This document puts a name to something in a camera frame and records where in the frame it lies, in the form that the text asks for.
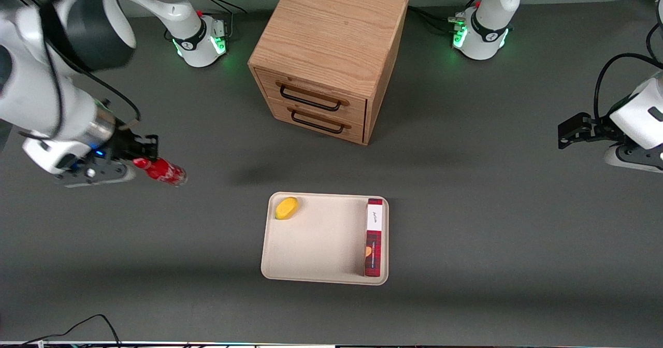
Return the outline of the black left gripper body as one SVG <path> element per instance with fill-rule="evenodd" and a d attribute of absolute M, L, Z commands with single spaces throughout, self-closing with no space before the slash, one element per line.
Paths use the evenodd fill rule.
<path fill-rule="evenodd" d="M 611 121 L 610 117 L 600 117 L 598 119 L 588 118 L 587 121 L 590 125 L 590 135 L 585 138 L 586 142 L 625 142 L 625 134 L 613 121 Z"/>

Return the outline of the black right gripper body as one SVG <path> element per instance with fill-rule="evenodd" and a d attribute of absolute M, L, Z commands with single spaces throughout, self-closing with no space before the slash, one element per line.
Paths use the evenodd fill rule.
<path fill-rule="evenodd" d="M 120 143 L 135 142 L 136 136 L 137 134 L 134 134 L 131 130 L 115 130 L 111 138 L 102 145 L 101 150 L 105 152 L 106 157 L 110 160 L 122 160 L 120 159 Z"/>

